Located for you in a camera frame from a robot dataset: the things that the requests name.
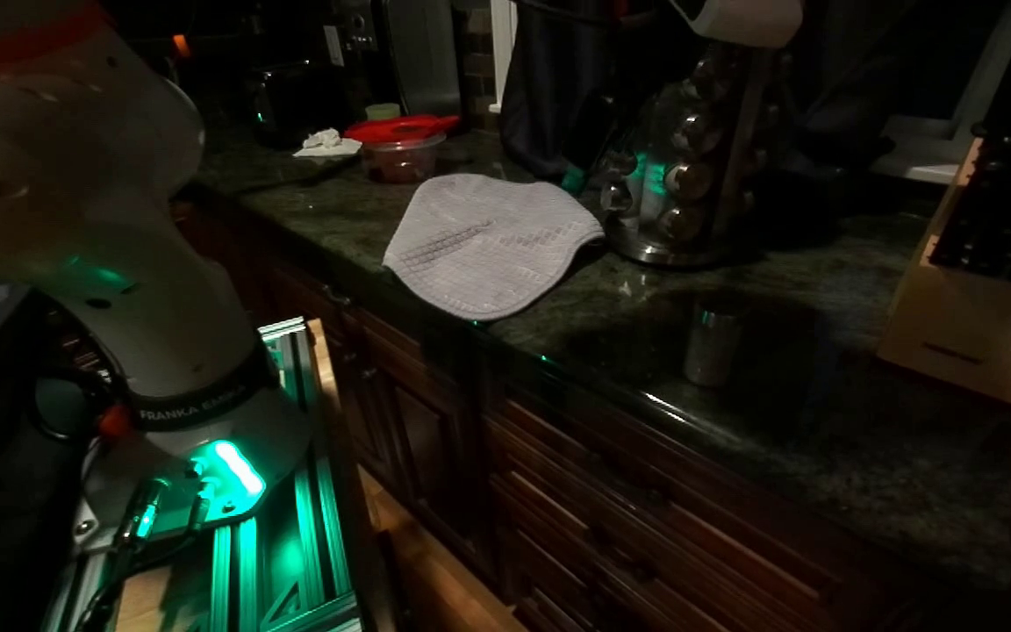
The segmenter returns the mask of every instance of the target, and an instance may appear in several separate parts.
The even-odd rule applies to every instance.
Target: red lid
[[[346,139],[362,143],[400,143],[422,141],[443,133],[458,124],[458,116],[399,116],[386,120],[366,120],[350,125],[343,133]]]

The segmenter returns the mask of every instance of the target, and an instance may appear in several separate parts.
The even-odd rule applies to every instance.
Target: knife block
[[[876,354],[1011,403],[1011,283],[929,261],[970,183],[980,147],[980,140],[972,145],[916,249]]]

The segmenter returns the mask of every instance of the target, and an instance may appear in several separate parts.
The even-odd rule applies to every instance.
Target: dark green granite
[[[444,145],[444,169],[523,180],[496,137]],[[316,164],[209,133],[202,183],[406,291],[381,260],[415,185],[370,183],[357,164]],[[649,423],[765,487],[960,581],[1011,575],[1011,412],[880,363],[896,284],[921,216],[855,216],[835,243],[705,272],[643,268],[588,248],[569,277],[485,331],[545,356],[596,392],[619,389]],[[681,375],[700,292],[753,304],[726,388]]]

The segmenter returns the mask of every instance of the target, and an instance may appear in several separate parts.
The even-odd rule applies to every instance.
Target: food container
[[[378,183],[421,183],[435,175],[439,144],[458,116],[400,116],[368,120],[346,129],[346,139],[361,141],[365,176]]]
[[[446,133],[394,143],[363,143],[362,167],[378,183],[422,183],[435,175],[439,144]]]

